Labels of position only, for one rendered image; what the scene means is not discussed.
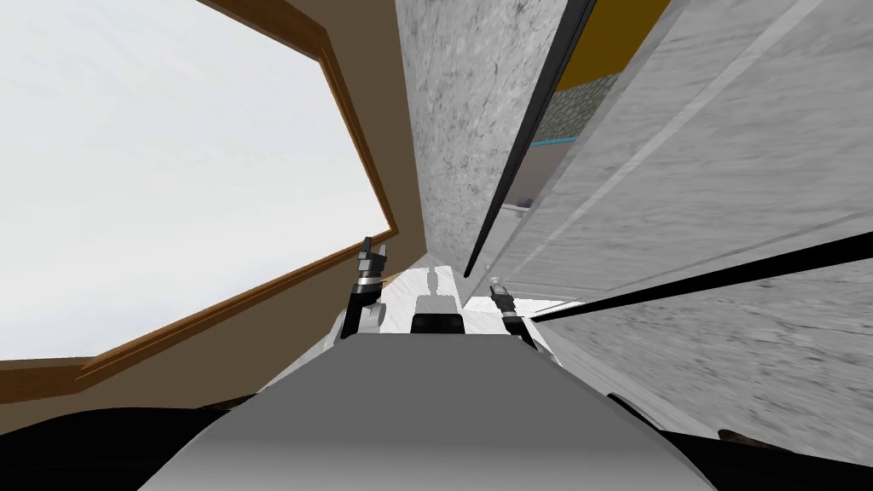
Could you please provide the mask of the brown framed window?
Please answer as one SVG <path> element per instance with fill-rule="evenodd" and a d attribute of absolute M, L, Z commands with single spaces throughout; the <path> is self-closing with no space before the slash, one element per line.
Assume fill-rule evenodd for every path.
<path fill-rule="evenodd" d="M 0 405 L 397 232 L 330 34 L 291 0 L 0 0 Z"/>

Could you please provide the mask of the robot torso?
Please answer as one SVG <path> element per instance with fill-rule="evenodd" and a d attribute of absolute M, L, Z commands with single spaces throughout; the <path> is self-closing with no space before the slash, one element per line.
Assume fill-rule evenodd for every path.
<path fill-rule="evenodd" d="M 716 491 L 507 334 L 358 332 L 198 433 L 140 491 Z"/>

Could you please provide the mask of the pale grey door leaf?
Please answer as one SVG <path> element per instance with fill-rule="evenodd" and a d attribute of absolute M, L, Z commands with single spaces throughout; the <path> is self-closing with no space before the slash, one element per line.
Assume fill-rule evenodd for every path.
<path fill-rule="evenodd" d="M 873 232 L 873 0 L 674 0 L 490 264 L 592 302 Z"/>

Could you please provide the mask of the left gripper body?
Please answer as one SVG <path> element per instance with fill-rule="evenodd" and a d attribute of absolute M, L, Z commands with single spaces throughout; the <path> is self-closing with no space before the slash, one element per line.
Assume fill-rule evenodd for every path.
<path fill-rule="evenodd" d="M 358 281 L 381 281 L 387 258 L 378 259 L 377 251 L 371 251 L 370 254 L 361 251 L 357 259 Z"/>

